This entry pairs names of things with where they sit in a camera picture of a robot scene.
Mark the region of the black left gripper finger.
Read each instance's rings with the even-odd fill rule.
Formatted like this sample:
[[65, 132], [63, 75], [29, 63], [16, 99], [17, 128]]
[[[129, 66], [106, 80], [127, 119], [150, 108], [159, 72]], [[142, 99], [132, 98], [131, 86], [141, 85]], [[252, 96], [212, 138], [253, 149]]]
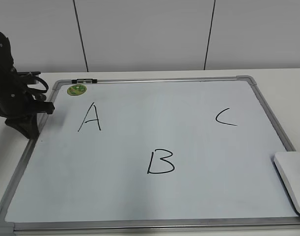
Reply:
[[36, 139], [39, 136], [37, 114], [19, 118], [7, 118], [5, 124], [19, 131], [27, 139]]

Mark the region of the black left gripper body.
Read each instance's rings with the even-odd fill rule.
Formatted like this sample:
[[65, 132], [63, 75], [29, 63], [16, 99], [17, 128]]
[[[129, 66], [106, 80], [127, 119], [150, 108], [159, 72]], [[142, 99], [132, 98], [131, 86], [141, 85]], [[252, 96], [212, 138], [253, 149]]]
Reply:
[[52, 102], [46, 101], [48, 84], [38, 77], [38, 84], [26, 85], [17, 73], [0, 71], [0, 117], [19, 118], [38, 113], [51, 115]]

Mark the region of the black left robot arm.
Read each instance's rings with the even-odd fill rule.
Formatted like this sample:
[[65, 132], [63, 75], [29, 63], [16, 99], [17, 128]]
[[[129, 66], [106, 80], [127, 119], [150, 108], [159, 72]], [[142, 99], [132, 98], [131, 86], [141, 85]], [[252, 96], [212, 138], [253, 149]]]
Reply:
[[55, 110], [53, 103], [46, 101], [49, 86], [40, 74], [16, 70], [10, 41], [0, 32], [0, 117], [28, 139], [39, 136], [37, 115], [51, 115]]

